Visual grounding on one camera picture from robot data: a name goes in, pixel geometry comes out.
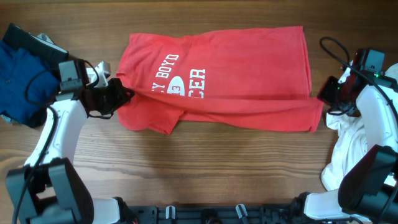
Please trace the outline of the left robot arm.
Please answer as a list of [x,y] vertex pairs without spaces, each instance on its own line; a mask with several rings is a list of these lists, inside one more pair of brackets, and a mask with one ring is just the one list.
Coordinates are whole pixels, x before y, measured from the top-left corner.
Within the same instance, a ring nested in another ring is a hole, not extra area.
[[91,112],[110,119],[134,92],[111,78],[108,62],[96,67],[76,59],[58,65],[60,90],[46,106],[40,139],[23,167],[10,170],[6,188],[13,223],[138,223],[120,197],[93,199],[73,159],[80,131]]

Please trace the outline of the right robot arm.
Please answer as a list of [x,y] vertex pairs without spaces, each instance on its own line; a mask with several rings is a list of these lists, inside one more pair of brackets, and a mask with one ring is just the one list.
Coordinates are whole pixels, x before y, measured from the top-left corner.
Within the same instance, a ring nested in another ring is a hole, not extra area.
[[353,63],[344,63],[349,75],[344,82],[330,77],[318,99],[340,111],[358,110],[364,124],[368,151],[344,176],[338,189],[295,198],[289,220],[307,223],[397,223],[397,79],[382,71],[384,52],[359,49]]

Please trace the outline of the red printed t-shirt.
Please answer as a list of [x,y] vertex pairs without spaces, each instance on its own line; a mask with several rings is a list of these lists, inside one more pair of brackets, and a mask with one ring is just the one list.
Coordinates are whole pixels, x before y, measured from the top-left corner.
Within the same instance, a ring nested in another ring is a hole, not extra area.
[[118,110],[120,123],[133,131],[170,134],[184,120],[314,132],[323,109],[310,94],[300,26],[131,34],[116,75],[135,93]]

